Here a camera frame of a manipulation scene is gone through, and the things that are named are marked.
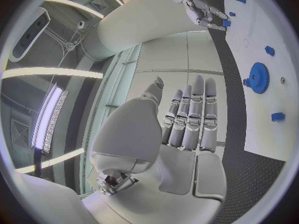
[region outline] perforated surface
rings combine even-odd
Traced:
[[[206,0],[224,11],[224,0]],[[214,19],[221,25],[222,20]],[[227,198],[216,224],[230,224],[247,212],[270,188],[284,162],[244,151],[246,106],[242,81],[225,32],[209,29],[222,65],[227,93],[227,134],[223,166]]]

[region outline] air vent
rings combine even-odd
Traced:
[[[108,8],[108,5],[103,0],[93,0],[90,3],[95,6],[100,13]]]
[[[11,142],[28,148],[28,125],[11,119]]]

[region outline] wall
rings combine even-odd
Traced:
[[[192,85],[196,74],[200,74],[204,79],[212,77],[216,81],[217,141],[225,142],[227,125],[225,81],[214,43],[208,39],[205,32],[179,33],[143,43],[127,100],[138,97],[156,76],[160,76],[164,81],[158,114],[161,123],[175,90],[182,90],[187,84]]]

